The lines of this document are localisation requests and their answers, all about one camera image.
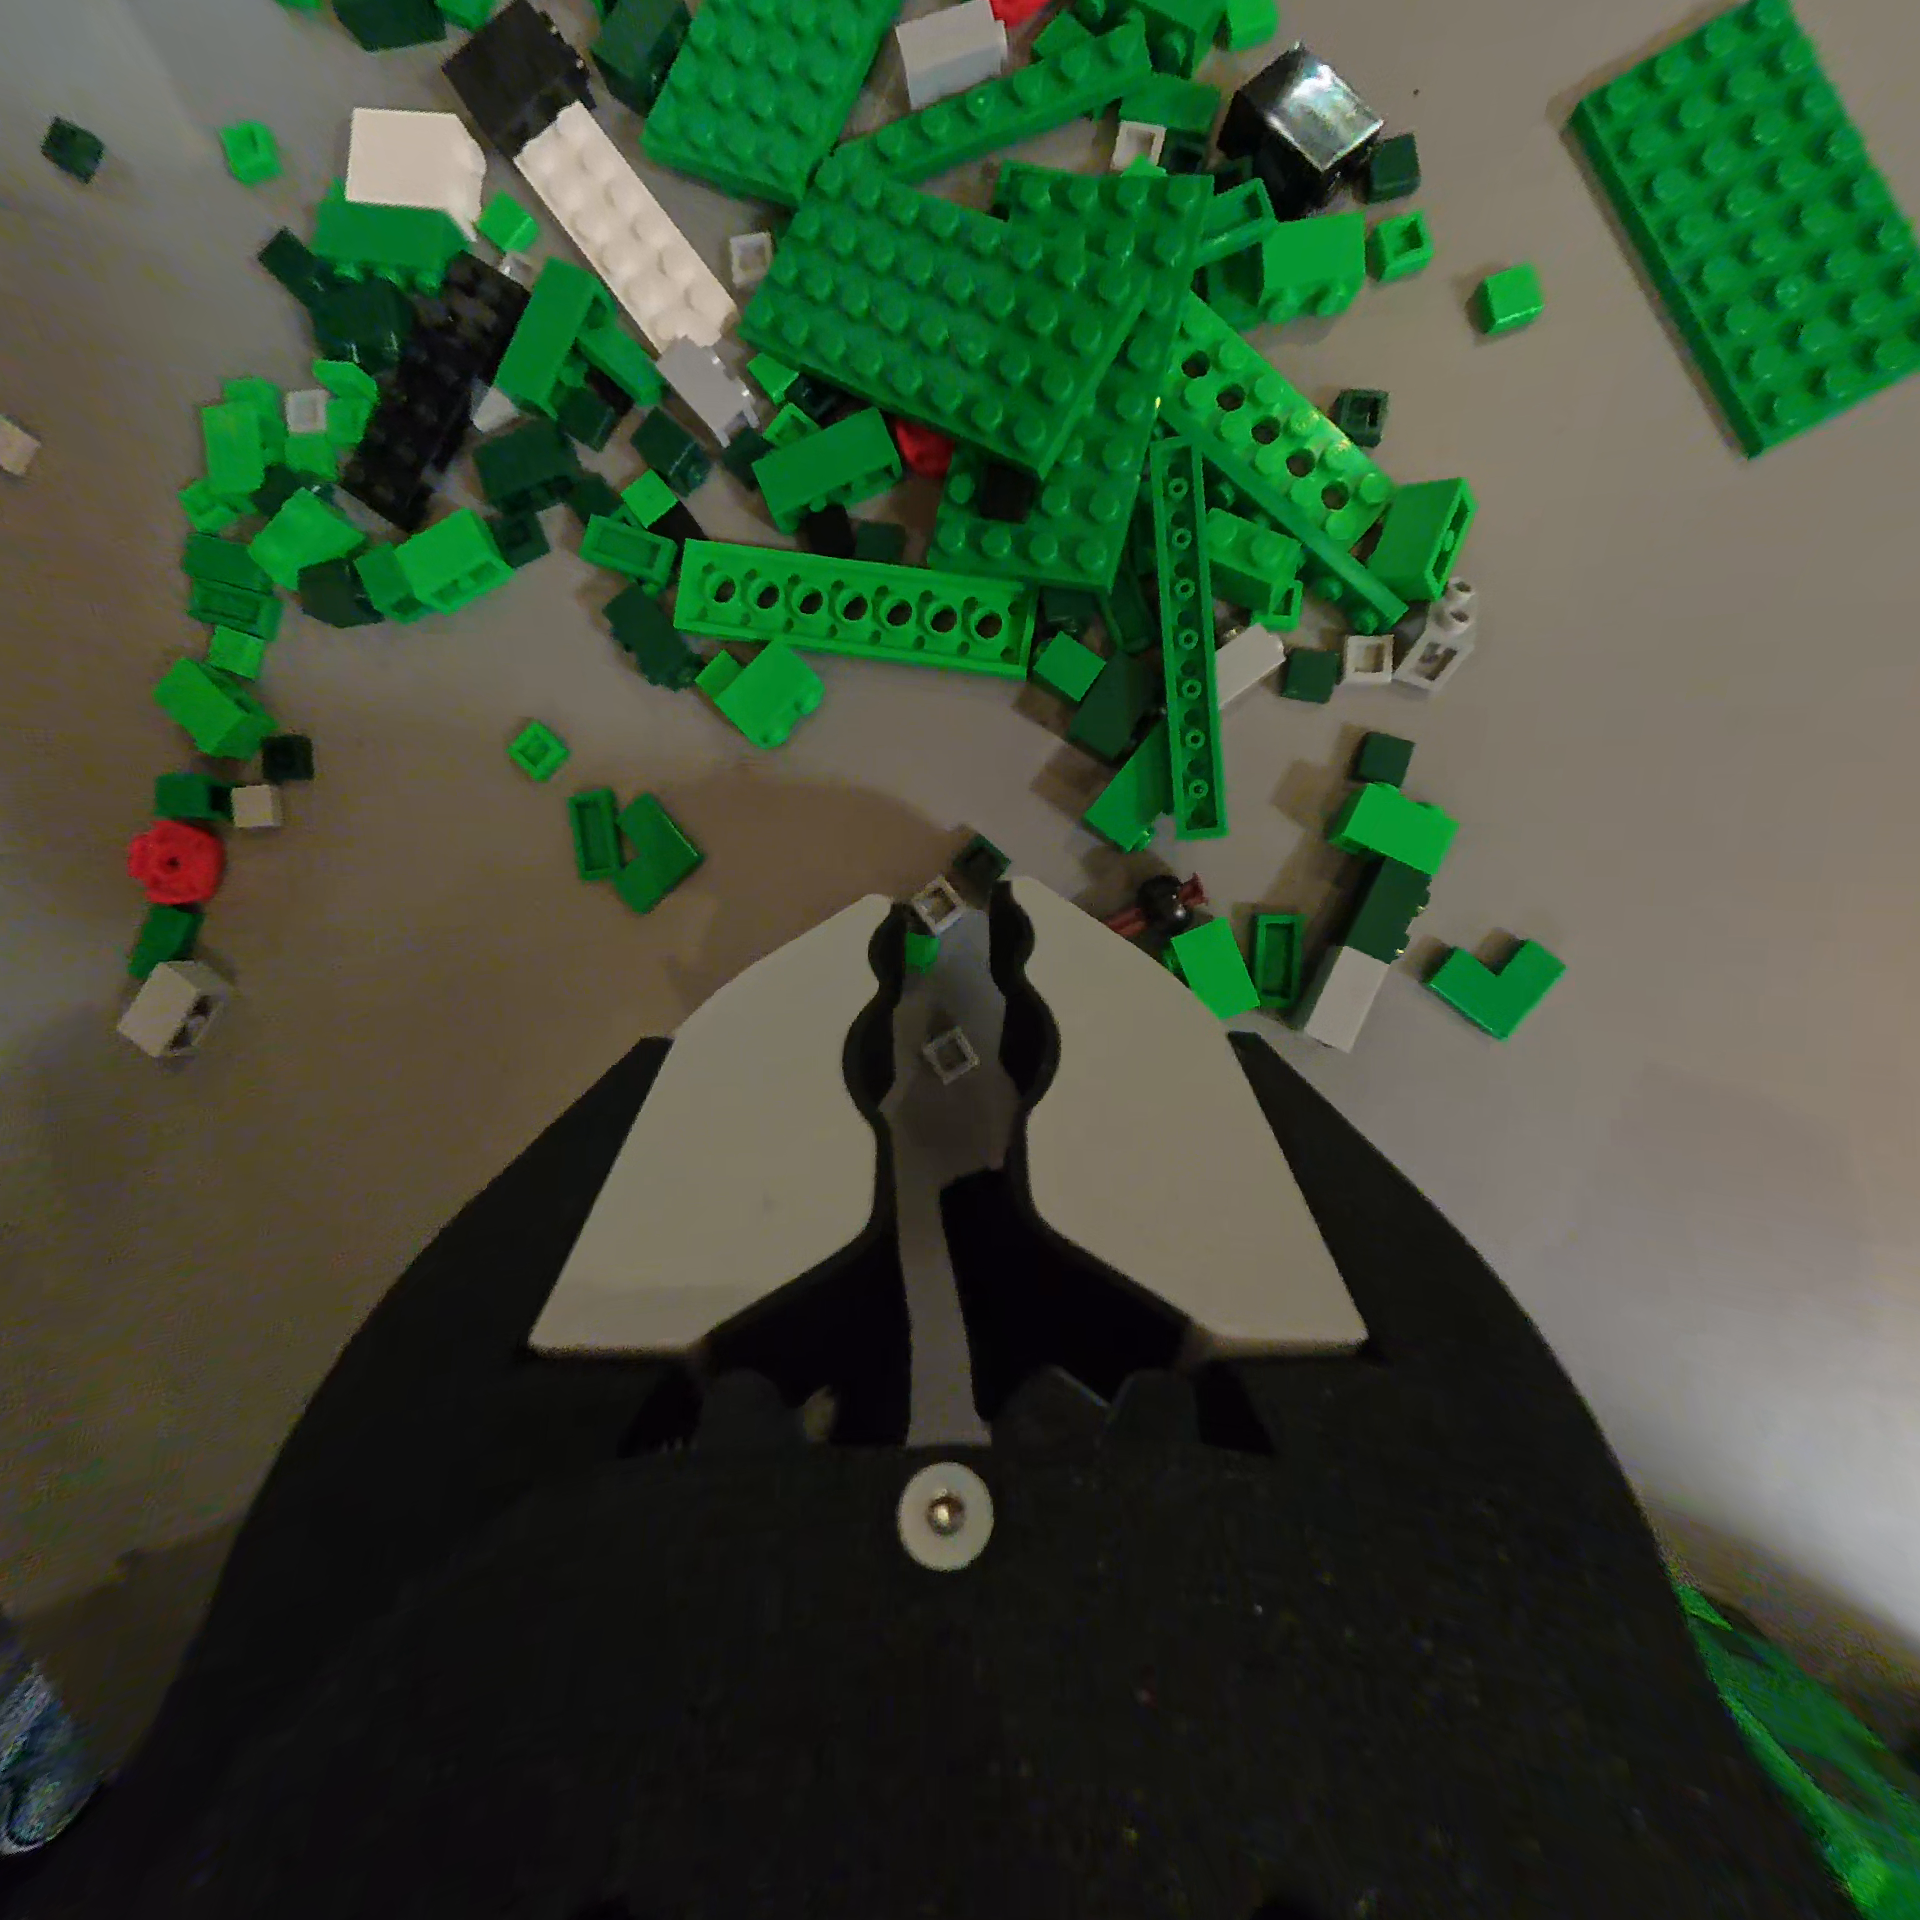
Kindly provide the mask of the shiny black brick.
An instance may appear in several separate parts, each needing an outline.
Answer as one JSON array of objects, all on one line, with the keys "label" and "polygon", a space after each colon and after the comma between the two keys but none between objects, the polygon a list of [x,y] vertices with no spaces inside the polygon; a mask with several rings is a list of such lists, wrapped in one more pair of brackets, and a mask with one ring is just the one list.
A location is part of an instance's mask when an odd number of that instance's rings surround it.
[{"label": "shiny black brick", "polygon": [[1275,217],[1291,222],[1333,199],[1382,127],[1381,111],[1331,62],[1294,41],[1234,89],[1215,151],[1244,163]]}]

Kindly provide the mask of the long white brick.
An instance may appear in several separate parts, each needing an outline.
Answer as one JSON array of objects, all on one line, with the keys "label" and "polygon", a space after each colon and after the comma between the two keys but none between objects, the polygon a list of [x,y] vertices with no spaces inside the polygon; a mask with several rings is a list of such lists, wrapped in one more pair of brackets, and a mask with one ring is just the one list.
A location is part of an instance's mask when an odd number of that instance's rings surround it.
[{"label": "long white brick", "polygon": [[731,329],[730,289],[587,105],[565,105],[517,167],[651,347],[716,347]]}]

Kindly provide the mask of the green studded baseplate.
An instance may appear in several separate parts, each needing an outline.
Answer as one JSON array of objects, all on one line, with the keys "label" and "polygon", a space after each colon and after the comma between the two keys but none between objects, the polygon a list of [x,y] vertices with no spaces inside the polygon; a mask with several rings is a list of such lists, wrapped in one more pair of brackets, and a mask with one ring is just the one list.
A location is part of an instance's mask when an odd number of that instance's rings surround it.
[{"label": "green studded baseplate", "polygon": [[647,160],[796,207],[837,147],[898,1],[704,1],[642,119]]},{"label": "green studded baseplate", "polygon": [[1747,457],[1916,374],[1912,225],[1788,1],[1727,7],[1568,129]]},{"label": "green studded baseplate", "polygon": [[1012,224],[829,160],[736,329],[884,414],[1045,475],[1144,286],[1130,228]]},{"label": "green studded baseplate", "polygon": [[1149,169],[1076,175],[1023,160],[999,169],[991,211],[1002,220],[1046,241],[1086,239],[1100,260],[1143,268],[1143,311],[1023,517],[986,515],[987,457],[976,447],[952,453],[928,536],[930,569],[1091,592],[1110,587],[1212,199],[1208,175]]}]

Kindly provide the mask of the green toy set box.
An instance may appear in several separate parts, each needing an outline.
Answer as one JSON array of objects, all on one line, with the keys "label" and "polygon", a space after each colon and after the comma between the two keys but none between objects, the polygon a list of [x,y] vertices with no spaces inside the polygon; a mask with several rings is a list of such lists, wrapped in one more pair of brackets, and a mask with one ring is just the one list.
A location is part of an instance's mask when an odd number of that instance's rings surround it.
[{"label": "green toy set box", "polygon": [[1736,1606],[1687,1581],[1674,1593],[1748,1752],[1853,1905],[1864,1918],[1916,1918],[1916,1769]]}]

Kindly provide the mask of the long thin green plate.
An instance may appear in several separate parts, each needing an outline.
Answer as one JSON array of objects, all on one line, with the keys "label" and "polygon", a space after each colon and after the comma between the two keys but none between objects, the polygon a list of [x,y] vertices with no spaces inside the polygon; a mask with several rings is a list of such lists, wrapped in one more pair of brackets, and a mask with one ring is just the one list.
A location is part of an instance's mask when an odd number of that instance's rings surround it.
[{"label": "long thin green plate", "polygon": [[1184,439],[1158,439],[1148,457],[1157,543],[1168,793],[1178,836],[1230,831],[1215,691],[1214,587],[1202,464]]}]

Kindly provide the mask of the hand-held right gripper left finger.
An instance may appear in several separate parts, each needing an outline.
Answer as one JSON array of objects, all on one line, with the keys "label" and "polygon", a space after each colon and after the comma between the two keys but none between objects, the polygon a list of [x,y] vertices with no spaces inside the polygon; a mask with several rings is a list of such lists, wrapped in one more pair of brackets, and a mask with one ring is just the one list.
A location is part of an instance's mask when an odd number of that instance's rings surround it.
[{"label": "hand-held right gripper left finger", "polygon": [[535,1353],[688,1353],[871,1227],[900,934],[894,901],[860,896],[688,1014],[540,1310]]}]

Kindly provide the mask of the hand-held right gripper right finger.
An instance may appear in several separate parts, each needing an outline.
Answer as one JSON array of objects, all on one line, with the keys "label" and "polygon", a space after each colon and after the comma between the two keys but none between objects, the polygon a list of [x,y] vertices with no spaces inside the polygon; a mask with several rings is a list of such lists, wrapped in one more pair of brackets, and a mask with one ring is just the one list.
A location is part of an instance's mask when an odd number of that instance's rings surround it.
[{"label": "hand-held right gripper right finger", "polygon": [[1026,875],[995,891],[991,976],[1039,1227],[1175,1310],[1204,1353],[1356,1353],[1360,1310],[1192,988]]}]

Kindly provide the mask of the long black plate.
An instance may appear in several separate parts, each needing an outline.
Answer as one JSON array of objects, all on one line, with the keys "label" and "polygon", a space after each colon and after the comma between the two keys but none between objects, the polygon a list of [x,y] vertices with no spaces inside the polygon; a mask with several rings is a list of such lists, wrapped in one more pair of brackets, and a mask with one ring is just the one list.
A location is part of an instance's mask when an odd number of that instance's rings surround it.
[{"label": "long black plate", "polygon": [[456,253],[344,457],[341,487],[404,536],[470,432],[472,397],[494,385],[530,293],[472,252]]}]

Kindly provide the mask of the pile of green toy bricks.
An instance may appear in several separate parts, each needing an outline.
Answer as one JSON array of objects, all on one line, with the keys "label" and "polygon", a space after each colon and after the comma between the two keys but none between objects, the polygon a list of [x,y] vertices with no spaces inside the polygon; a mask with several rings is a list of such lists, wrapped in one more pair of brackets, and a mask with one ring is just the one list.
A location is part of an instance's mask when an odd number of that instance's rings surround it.
[{"label": "pile of green toy bricks", "polygon": [[[334,632],[464,616],[540,563],[543,517],[558,509],[578,523],[582,565],[614,585],[605,624],[629,668],[658,687],[698,691],[748,744],[776,752],[822,699],[811,659],[842,655],[684,632],[675,620],[684,543],[928,569],[952,453],[974,446],[762,349],[751,372],[782,380],[742,385],[719,351],[730,331],[716,347],[682,340],[658,351],[644,340],[517,167],[520,147],[565,105],[594,113],[586,64],[540,5],[339,5],[339,13],[367,48],[422,48],[467,24],[446,64],[461,109],[357,107],[344,169],[315,199],[310,237],[277,231],[258,257],[303,311],[312,367],[300,391],[228,380],[199,408],[200,471],[178,509],[182,616],[203,627],[203,646],[171,659],[154,693],[191,765],[158,780],[141,830],[160,819],[203,823],[228,849],[235,835],[274,831],[284,789],[312,776],[309,737],[282,727],[258,695],[291,608]],[[1151,85],[1139,24],[1110,19],[1103,37],[1066,44],[1014,79],[828,155],[815,173],[829,160],[883,175],[910,163],[938,173]],[[341,475],[418,304],[461,252],[524,284],[530,299],[494,385],[472,397],[470,432],[422,527],[402,534],[344,494]],[[1088,828],[1126,854],[1149,848],[1171,819],[1148,484],[1163,436],[1192,446],[1158,414],[1108,590],[995,579],[1037,593],[1023,683],[1072,704],[1072,737],[1112,763]],[[1442,686],[1472,648],[1472,593],[1448,576],[1472,523],[1462,481],[1397,487],[1375,527],[1340,551],[1277,501],[1262,509],[1192,447],[1215,669],[1263,640],[1269,659],[1245,679],[1280,675],[1288,699],[1320,701],[1342,680]],[[989,461],[986,515],[1016,521],[1043,475],[976,449]],[[203,945],[214,897],[155,904],[139,891],[117,1030],[168,1073],[200,1053],[228,1003],[221,956]]]}]

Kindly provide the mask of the person's dark blue clothing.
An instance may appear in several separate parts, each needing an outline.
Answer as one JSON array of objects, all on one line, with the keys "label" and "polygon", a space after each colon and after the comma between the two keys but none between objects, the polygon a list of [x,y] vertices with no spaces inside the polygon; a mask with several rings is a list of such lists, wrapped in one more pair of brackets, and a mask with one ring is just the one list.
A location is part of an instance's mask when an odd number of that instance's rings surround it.
[{"label": "person's dark blue clothing", "polygon": [[3,1869],[12,1878],[84,1815],[103,1769],[42,1659],[3,1616]]}]

